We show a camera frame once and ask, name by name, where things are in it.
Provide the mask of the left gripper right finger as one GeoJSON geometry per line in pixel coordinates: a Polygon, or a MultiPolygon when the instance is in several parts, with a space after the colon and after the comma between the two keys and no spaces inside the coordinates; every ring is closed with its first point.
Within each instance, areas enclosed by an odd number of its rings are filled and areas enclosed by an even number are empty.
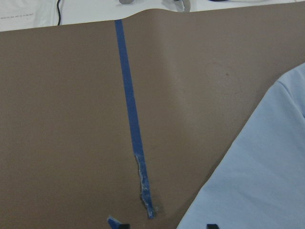
{"type": "Polygon", "coordinates": [[[206,228],[207,229],[218,229],[218,225],[217,224],[207,224],[206,228]]]}

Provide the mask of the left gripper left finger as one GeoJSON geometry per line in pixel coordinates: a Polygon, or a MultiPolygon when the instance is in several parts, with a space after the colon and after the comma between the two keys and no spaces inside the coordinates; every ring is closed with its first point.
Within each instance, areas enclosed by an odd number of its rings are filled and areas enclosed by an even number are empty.
{"type": "Polygon", "coordinates": [[[130,224],[120,224],[118,229],[130,229],[130,224]]]}

